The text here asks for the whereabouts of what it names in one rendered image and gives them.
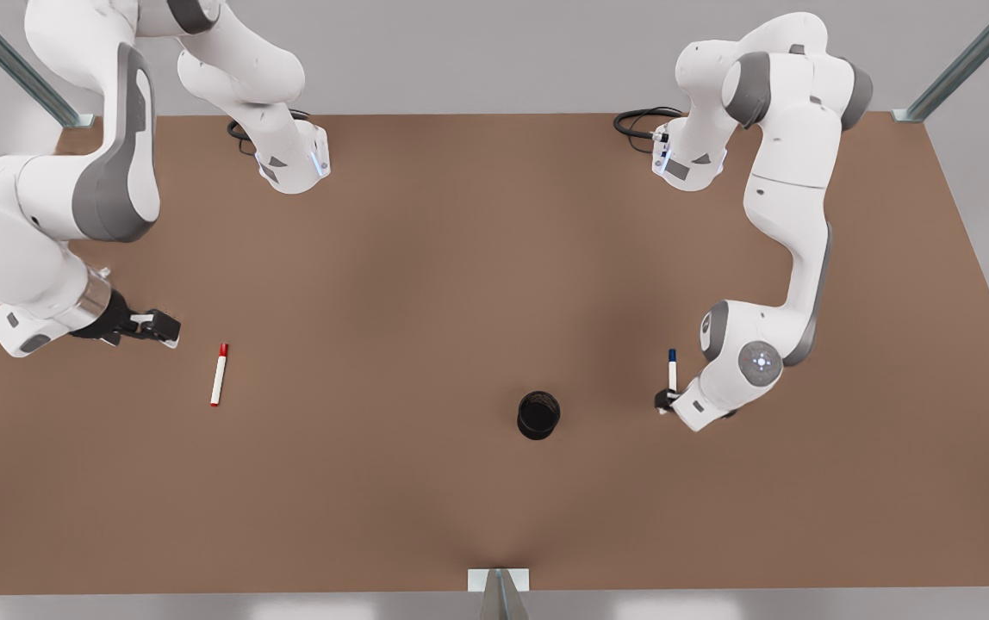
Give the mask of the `white marker with red cap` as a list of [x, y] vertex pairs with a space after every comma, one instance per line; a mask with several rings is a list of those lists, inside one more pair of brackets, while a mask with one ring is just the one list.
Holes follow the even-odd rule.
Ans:
[[224, 372], [227, 367], [227, 354], [229, 354], [229, 344], [223, 342], [219, 346], [218, 356], [216, 356], [214, 384], [212, 384], [210, 400], [211, 407], [218, 407], [221, 401], [221, 392], [224, 382]]

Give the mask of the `silver frame post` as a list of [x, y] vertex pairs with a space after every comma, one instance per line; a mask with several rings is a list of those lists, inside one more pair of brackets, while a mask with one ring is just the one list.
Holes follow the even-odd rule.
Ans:
[[0, 33], [0, 67], [64, 128], [89, 128], [96, 117], [79, 114]]
[[921, 123], [947, 101], [989, 59], [989, 23], [963, 48], [952, 62], [936, 76], [916, 101], [907, 108], [894, 109], [893, 121]]
[[527, 568], [470, 568], [467, 592], [481, 592], [479, 620], [530, 620], [521, 593], [530, 591]]

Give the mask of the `black mesh pen cup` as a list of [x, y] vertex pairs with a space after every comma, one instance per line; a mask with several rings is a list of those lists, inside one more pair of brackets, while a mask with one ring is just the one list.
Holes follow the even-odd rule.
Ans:
[[530, 392], [519, 401], [517, 425], [519, 432], [527, 439], [546, 439], [557, 427], [560, 418], [560, 404], [545, 391]]

